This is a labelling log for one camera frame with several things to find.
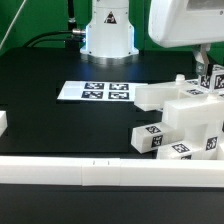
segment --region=black cable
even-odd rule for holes
[[[74,3],[73,0],[67,0],[68,3],[68,30],[72,30],[77,28],[77,23],[75,20],[75,13],[74,13]]]
[[[68,1],[68,16],[69,18],[74,18],[74,3],[73,0],[67,0]]]
[[[82,39],[74,39],[74,38],[64,38],[64,39],[42,39],[42,40],[38,40],[36,42],[34,42],[30,47],[35,47],[37,44],[41,43],[41,42],[57,42],[57,41],[75,41],[75,42],[83,42]]]
[[[35,47],[37,44],[42,43],[42,42],[59,42],[59,41],[66,41],[66,39],[42,39],[34,42],[33,44],[30,45],[30,47]]]
[[[55,35],[61,35],[61,34],[72,34],[72,31],[71,30],[66,30],[66,31],[55,31],[55,32],[49,32],[49,33],[43,33],[43,34],[40,34],[34,38],[32,38],[31,40],[27,41],[23,47],[28,47],[32,42],[38,40],[38,39],[41,39],[43,37],[48,37],[48,36],[55,36]]]

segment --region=black table surface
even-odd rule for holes
[[[101,66],[63,49],[8,51],[0,58],[0,110],[8,129],[0,155],[151,158],[130,144],[132,128],[159,122],[133,103],[59,102],[64,82],[157,83],[195,78],[191,52],[145,52]],[[0,185],[2,224],[221,224],[223,189]]]
[[[160,112],[57,95],[65,81],[158,83],[178,73],[195,78],[194,70],[191,52],[145,52],[135,63],[102,66],[64,49],[13,49],[0,58],[0,110],[8,119],[0,154],[150,158],[131,146],[132,129],[160,122]]]

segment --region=white sticker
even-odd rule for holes
[[[109,15],[107,16],[107,18],[104,21],[104,23],[117,24],[117,21],[116,21],[112,11],[109,13]]]
[[[58,100],[131,101],[135,99],[136,86],[147,83],[116,82],[65,82]]]

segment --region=cable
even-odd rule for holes
[[[75,42],[83,42],[82,39],[74,39],[74,38],[66,38],[66,39],[42,39],[42,40],[38,40],[36,42],[34,42],[30,47],[35,47],[37,44],[41,43],[41,42],[51,42],[51,41],[75,41]]]
[[[10,24],[10,26],[9,26],[9,28],[8,28],[8,30],[7,30],[7,32],[6,32],[5,36],[4,36],[4,38],[3,38],[2,42],[1,42],[1,44],[0,44],[0,51],[1,51],[1,49],[2,49],[2,47],[3,47],[3,45],[4,45],[4,43],[5,43],[5,41],[7,40],[8,36],[9,36],[9,33],[11,32],[11,30],[12,30],[12,28],[13,28],[13,26],[14,26],[16,20],[18,19],[19,15],[20,15],[20,13],[21,13],[21,11],[22,11],[22,9],[24,8],[26,2],[27,2],[27,0],[24,0],[24,1],[23,1],[23,3],[21,4],[19,10],[18,10],[17,13],[16,13],[14,19],[12,20],[12,23]]]
[[[72,34],[72,31],[70,30],[66,30],[66,31],[55,31],[55,32],[49,32],[49,33],[43,33],[43,34],[40,34],[34,38],[32,38],[31,40],[27,41],[23,47],[28,47],[32,42],[38,40],[38,39],[41,39],[43,37],[48,37],[48,36],[56,36],[56,35],[62,35],[62,34]]]
[[[77,23],[75,20],[75,13],[74,13],[74,2],[73,0],[67,0],[68,4],[68,29],[72,30],[74,28],[77,28]]]
[[[30,47],[35,47],[37,44],[42,43],[42,42],[60,42],[60,41],[66,41],[66,39],[42,39],[34,42]]]

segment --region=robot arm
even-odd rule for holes
[[[163,47],[195,45],[196,73],[210,77],[209,43],[224,41],[223,0],[152,0],[149,35]]]

